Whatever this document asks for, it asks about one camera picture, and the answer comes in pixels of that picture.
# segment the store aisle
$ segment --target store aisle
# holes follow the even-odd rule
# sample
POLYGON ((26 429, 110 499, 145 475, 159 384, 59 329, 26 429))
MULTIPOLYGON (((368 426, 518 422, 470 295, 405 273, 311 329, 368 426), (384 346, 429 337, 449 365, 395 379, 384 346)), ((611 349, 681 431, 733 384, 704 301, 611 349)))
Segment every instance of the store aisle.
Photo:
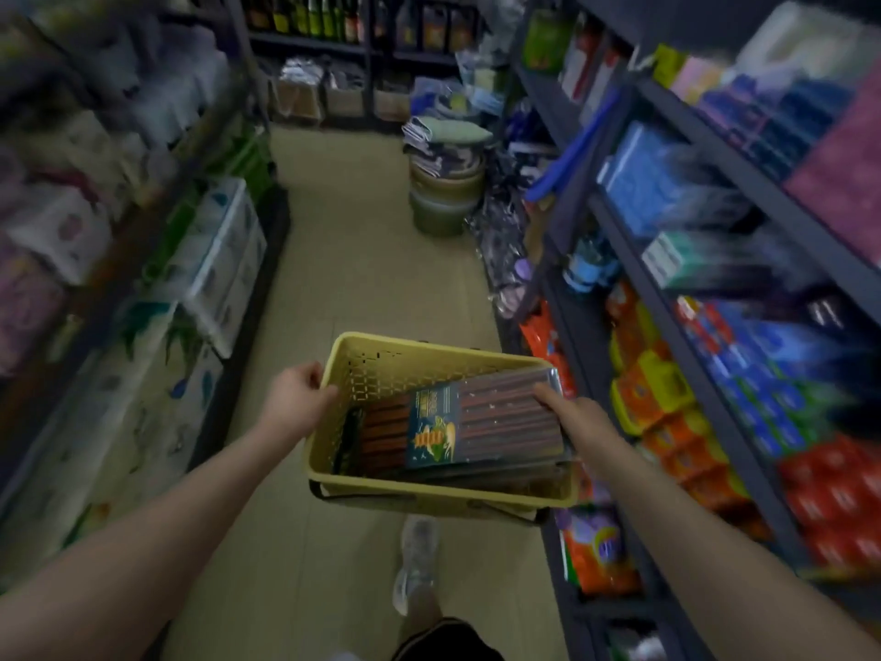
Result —
MULTIPOLYGON (((433 241, 411 224, 400 140, 275 129, 273 155, 293 228, 228 440, 254 420, 275 372, 324 362, 344 331, 499 349, 470 240, 433 241)), ((400 623, 391 584, 401 522, 315 500, 298 448, 217 550, 164 658, 324 661, 348 650, 384 661, 400 623)), ((537 531, 444 520, 440 548, 446 614, 507 661, 567 657, 537 531)))

